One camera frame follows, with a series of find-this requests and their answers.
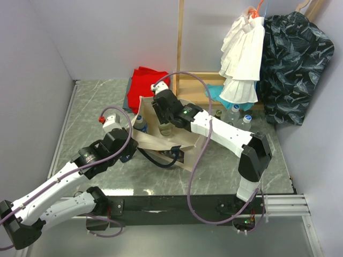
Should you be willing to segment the clear glass bottle green cap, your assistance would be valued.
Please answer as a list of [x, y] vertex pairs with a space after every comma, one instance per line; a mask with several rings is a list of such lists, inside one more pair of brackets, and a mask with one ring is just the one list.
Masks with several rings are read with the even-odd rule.
[[173, 131], [173, 124], [171, 123], [159, 124], [158, 128], [162, 136], [169, 137], [171, 136], [172, 131]]

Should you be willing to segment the dark green Perrier bottle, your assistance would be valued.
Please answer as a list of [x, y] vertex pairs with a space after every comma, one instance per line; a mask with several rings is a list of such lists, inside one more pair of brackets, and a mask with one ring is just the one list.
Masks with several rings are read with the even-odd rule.
[[221, 116], [222, 116], [222, 111], [221, 110], [216, 110], [214, 117], [219, 119], [219, 120], [221, 120]]

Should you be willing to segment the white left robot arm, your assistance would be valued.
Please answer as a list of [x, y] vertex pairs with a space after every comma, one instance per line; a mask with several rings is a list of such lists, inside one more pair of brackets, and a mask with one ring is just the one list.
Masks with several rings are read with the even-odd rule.
[[74, 187], [105, 172], [121, 157], [135, 152], [132, 131], [115, 128], [78, 151], [66, 165], [31, 193], [13, 202], [1, 202], [1, 225], [12, 247], [21, 250], [33, 244], [42, 233], [71, 217], [106, 214], [109, 202], [96, 186], [68, 201], [60, 198]]

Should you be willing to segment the blue label Pocari bottle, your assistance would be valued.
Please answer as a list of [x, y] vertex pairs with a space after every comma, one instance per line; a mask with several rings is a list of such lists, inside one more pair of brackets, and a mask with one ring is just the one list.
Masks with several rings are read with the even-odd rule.
[[148, 123], [141, 115], [138, 115], [133, 127], [138, 131], [147, 133]]

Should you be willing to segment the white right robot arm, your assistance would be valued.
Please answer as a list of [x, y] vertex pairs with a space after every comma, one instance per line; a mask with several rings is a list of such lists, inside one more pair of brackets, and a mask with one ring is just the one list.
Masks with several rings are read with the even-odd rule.
[[272, 151], [264, 134], [235, 128], [192, 103], [182, 104], [170, 89], [153, 89], [152, 106], [161, 124], [170, 122], [178, 129], [210, 137], [240, 158], [241, 175], [235, 207], [240, 213], [253, 208], [251, 196], [272, 159]]

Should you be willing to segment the clear Pocari Sweat bottle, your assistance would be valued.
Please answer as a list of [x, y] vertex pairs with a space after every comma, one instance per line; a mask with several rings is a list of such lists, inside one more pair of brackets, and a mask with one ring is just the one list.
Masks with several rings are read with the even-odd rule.
[[230, 109], [228, 109], [223, 117], [223, 121], [225, 123], [235, 123], [240, 118], [240, 106], [238, 104], [233, 105]]

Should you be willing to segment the beige canvas tote bag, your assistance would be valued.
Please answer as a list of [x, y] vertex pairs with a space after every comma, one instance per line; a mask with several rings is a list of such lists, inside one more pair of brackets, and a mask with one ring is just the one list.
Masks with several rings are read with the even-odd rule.
[[171, 128], [170, 136], [163, 136], [158, 127], [160, 123], [152, 107], [152, 101], [152, 97], [140, 97], [137, 115], [147, 121], [147, 132], [134, 129], [132, 138], [138, 142], [138, 147], [166, 161], [172, 160], [167, 152], [172, 147], [180, 146], [181, 157], [178, 158], [175, 165], [192, 171], [206, 137], [174, 126]]

